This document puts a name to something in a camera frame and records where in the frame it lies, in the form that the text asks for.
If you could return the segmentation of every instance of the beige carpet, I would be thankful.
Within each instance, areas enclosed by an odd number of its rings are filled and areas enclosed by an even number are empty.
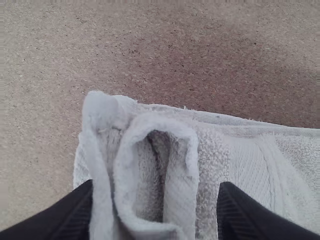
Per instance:
[[[2,10],[0,229],[72,189],[89,90],[319,126],[318,4],[6,4]]]

